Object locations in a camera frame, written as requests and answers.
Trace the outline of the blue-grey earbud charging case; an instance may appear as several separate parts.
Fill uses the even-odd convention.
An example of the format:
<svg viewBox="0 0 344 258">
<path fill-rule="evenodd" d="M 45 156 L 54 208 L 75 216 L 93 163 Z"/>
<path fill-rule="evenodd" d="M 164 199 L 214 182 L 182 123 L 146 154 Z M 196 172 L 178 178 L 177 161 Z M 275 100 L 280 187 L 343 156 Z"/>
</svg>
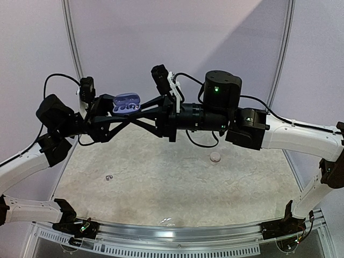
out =
<svg viewBox="0 0 344 258">
<path fill-rule="evenodd" d="M 140 97 L 130 92 L 116 95 L 113 98 L 113 113 L 119 116 L 137 113 L 141 110 Z"/>
</svg>

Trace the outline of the pink white earbud charging case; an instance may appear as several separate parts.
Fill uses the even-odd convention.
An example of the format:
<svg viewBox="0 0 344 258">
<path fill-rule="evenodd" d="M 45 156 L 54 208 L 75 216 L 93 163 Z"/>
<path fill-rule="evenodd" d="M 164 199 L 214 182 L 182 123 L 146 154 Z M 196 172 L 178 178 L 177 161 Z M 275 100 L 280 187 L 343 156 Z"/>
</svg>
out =
<svg viewBox="0 0 344 258">
<path fill-rule="evenodd" d="M 220 162 L 221 155 L 218 152 L 212 152 L 210 154 L 210 160 L 215 163 Z"/>
</svg>

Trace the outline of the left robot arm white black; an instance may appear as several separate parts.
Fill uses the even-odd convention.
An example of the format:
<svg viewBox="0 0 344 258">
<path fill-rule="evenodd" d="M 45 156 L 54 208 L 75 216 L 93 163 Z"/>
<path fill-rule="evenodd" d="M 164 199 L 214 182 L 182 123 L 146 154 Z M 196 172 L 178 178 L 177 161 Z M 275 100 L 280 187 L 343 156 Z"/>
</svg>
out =
<svg viewBox="0 0 344 258">
<path fill-rule="evenodd" d="M 128 124 L 128 120 L 123 117 L 104 117 L 103 121 L 107 123 L 120 122 L 110 132 L 105 131 L 105 126 L 88 126 L 80 113 L 65 106 L 55 94 L 42 101 L 36 115 L 47 128 L 47 133 L 39 136 L 27 150 L 1 164 L 1 224 L 43 221 L 60 225 L 68 233 L 76 233 L 80 229 L 80 222 L 66 200 L 39 202 L 15 199 L 5 195 L 5 192 L 27 177 L 64 161 L 72 147 L 68 137 L 94 133 L 95 142 L 108 142 Z"/>
</svg>

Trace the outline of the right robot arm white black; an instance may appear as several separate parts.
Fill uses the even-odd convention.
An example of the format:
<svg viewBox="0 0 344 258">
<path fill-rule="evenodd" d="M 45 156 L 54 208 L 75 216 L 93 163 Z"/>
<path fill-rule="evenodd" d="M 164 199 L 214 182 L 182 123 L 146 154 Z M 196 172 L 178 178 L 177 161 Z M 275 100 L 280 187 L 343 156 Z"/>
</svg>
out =
<svg viewBox="0 0 344 258">
<path fill-rule="evenodd" d="M 212 70 L 200 84 L 198 103 L 186 103 L 177 74 L 152 70 L 160 96 L 142 105 L 131 122 L 158 137 L 175 141 L 178 130 L 210 131 L 248 149 L 285 149 L 320 157 L 319 174 L 294 200 L 284 217 L 273 221 L 290 234 L 313 218 L 313 208 L 332 190 L 343 187 L 343 123 L 319 126 L 278 116 L 269 107 L 240 108 L 241 78 Z"/>
</svg>

